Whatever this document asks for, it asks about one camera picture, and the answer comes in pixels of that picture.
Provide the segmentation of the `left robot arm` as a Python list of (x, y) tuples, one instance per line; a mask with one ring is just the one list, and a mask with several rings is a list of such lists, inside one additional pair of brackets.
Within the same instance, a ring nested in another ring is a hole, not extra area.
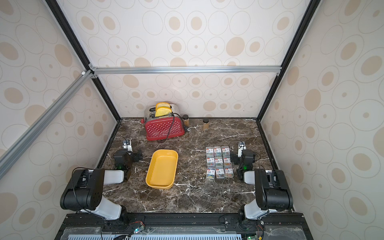
[(143, 159), (143, 152), (134, 153), (119, 149), (114, 154), (114, 169), (75, 168), (61, 198), (63, 210), (85, 212), (106, 221), (129, 222), (124, 206), (113, 203), (103, 196), (104, 186), (126, 182), (132, 174), (133, 163)]

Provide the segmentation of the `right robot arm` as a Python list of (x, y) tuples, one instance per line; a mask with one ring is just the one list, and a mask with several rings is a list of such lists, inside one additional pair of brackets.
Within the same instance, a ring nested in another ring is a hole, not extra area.
[(238, 166), (239, 180), (255, 187), (254, 199), (239, 211), (240, 221), (261, 220), (270, 213), (293, 208), (294, 200), (282, 170), (253, 169), (256, 153), (243, 148), (238, 150), (236, 157), (232, 157), (232, 162)]

